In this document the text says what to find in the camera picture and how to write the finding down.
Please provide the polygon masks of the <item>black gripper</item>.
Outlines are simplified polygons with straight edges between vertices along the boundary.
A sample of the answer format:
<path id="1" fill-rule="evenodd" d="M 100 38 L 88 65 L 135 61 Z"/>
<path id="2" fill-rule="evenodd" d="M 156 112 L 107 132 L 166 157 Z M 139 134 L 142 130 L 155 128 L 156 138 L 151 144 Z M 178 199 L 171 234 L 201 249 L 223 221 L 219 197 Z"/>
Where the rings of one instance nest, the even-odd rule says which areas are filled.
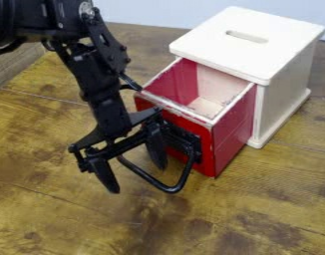
<path id="1" fill-rule="evenodd" d="M 95 119 L 95 129 L 70 146 L 70 153 L 75 155 L 78 166 L 82 171 L 87 171 L 91 166 L 91 172 L 95 174 L 103 186 L 110 193 L 119 194 L 120 186 L 115 178 L 111 166 L 102 158 L 92 158 L 90 163 L 80 154 L 82 149 L 90 149 L 96 143 L 104 141 L 107 149 L 114 153 L 122 153 L 124 148 L 115 140 L 126 137 L 138 125 L 142 125 L 148 132 L 146 147 L 155 166 L 164 170 L 167 158 L 163 143 L 162 109 L 152 107 L 140 112 L 130 113 L 120 96 L 120 93 L 110 95 L 80 92 L 80 97 L 88 103 Z"/>

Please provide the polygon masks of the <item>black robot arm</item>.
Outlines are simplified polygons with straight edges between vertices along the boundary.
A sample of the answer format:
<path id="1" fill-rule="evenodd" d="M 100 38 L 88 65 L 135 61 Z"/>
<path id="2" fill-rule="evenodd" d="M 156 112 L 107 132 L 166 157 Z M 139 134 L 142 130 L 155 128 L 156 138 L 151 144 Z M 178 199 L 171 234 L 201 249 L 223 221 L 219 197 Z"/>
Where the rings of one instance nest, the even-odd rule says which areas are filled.
<path id="1" fill-rule="evenodd" d="M 122 89 L 142 87 L 126 75 L 131 61 L 92 0 L 0 0 L 0 55 L 39 42 L 71 71 L 96 120 L 95 129 L 70 146 L 79 169 L 92 173 L 108 192 L 120 186 L 110 160 L 160 136 L 162 110 L 127 111 Z"/>

